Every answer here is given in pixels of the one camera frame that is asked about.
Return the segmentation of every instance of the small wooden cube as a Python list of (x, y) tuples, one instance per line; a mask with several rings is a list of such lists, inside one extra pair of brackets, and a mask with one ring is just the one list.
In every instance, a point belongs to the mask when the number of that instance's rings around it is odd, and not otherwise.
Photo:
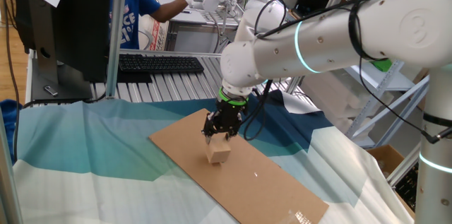
[(225, 162), (230, 152), (231, 148), (224, 134), (213, 135), (206, 146), (207, 159), (210, 164)]

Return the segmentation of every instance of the white robotic arm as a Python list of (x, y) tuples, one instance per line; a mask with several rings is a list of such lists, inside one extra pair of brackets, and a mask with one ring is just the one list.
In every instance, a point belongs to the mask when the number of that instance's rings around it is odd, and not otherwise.
[[(424, 114), (417, 223), (452, 223), (452, 3), (451, 0), (368, 0), (350, 33), (350, 11), (336, 9), (262, 37), (254, 36), (256, 12), (245, 11), (236, 39), (222, 53), (223, 82), (217, 111), (206, 117), (206, 141), (219, 132), (235, 136), (251, 88), (267, 79), (302, 76), (356, 65), (352, 40), (375, 59), (400, 59), (432, 69)], [(271, 11), (264, 11), (271, 16)], [(276, 13), (272, 22), (279, 22)]]
[[(440, 1), (450, 0), (371, 0), (362, 4), (358, 17), (363, 50), (375, 59), (400, 59), (425, 68), (451, 63), (452, 3)], [(224, 79), (246, 88), (269, 78), (358, 64), (359, 55), (349, 35), (349, 14), (344, 9), (334, 10), (263, 39), (238, 32), (239, 38), (222, 53)], [(239, 31), (252, 27), (240, 25)]]

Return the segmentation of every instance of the person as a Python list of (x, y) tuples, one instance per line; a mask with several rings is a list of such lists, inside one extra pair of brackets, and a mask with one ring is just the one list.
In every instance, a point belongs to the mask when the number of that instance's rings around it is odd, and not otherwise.
[[(112, 24), (113, 0), (110, 0), (110, 27)], [(156, 21), (164, 23), (177, 16), (188, 6), (185, 0), (174, 0), (160, 5), (156, 0), (126, 0), (124, 4), (124, 19), (122, 25), (122, 49), (139, 49), (138, 15), (150, 15)]]

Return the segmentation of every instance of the keyboard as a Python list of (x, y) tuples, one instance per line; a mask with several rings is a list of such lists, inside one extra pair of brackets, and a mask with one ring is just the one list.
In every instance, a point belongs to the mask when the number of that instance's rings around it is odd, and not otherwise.
[(144, 57), (141, 54), (120, 54), (119, 68), (138, 73), (196, 73), (204, 71), (196, 57)]

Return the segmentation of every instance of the cardboard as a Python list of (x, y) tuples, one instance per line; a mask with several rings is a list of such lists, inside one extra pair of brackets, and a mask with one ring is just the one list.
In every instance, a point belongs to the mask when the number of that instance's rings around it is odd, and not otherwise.
[(318, 223), (328, 205), (239, 136), (225, 163), (210, 164), (201, 134), (208, 110), (149, 138), (240, 223)]
[[(397, 166), (399, 166), (399, 164), (402, 163), (404, 159), (404, 157), (390, 145), (369, 149), (367, 152), (374, 156), (386, 178), (397, 168)], [(411, 210), (411, 208), (405, 203), (399, 194), (397, 194), (397, 192), (394, 193), (398, 197), (399, 201), (402, 202), (403, 207), (405, 207), (411, 218), (415, 218), (415, 213)]]

